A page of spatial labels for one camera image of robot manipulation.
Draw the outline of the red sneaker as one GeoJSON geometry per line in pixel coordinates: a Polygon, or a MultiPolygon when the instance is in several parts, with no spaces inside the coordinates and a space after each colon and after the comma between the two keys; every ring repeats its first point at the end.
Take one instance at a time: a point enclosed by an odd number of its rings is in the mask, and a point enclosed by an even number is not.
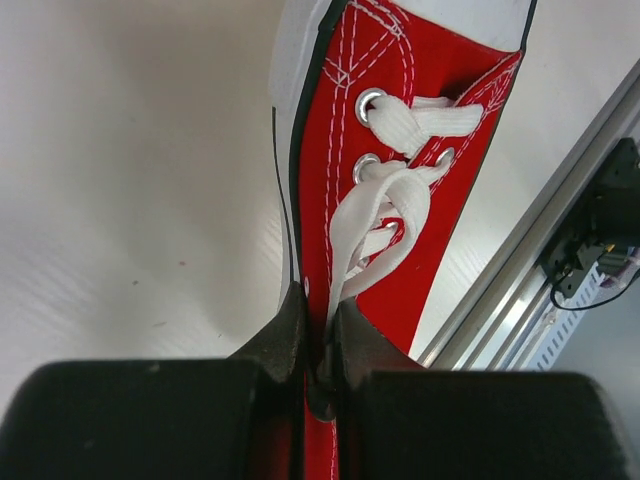
{"type": "Polygon", "coordinates": [[[525,54],[532,1],[289,1],[270,72],[283,279],[310,335],[304,475],[341,474],[322,420],[339,304],[408,353],[525,54]]]}

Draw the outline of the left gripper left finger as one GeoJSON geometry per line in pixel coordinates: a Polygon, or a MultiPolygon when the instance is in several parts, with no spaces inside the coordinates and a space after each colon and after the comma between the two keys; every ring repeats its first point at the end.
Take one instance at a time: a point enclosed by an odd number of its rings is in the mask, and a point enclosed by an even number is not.
{"type": "Polygon", "coordinates": [[[306,306],[226,358],[66,361],[35,370],[1,424],[5,479],[300,479],[306,306]]]}

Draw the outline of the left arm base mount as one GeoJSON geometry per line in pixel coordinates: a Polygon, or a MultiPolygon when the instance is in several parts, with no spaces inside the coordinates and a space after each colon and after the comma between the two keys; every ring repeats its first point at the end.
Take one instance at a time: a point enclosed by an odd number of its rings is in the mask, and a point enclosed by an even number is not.
{"type": "Polygon", "coordinates": [[[566,214],[539,257],[554,293],[574,295],[596,265],[617,287],[639,260],[639,150],[620,139],[566,214]]]}

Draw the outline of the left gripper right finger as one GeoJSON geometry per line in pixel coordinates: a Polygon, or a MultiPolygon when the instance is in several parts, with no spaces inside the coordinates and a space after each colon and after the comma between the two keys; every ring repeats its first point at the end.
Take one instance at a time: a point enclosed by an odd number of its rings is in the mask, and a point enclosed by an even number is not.
{"type": "Polygon", "coordinates": [[[574,373],[429,370],[353,302],[334,320],[344,479],[626,479],[630,443],[574,373]]]}

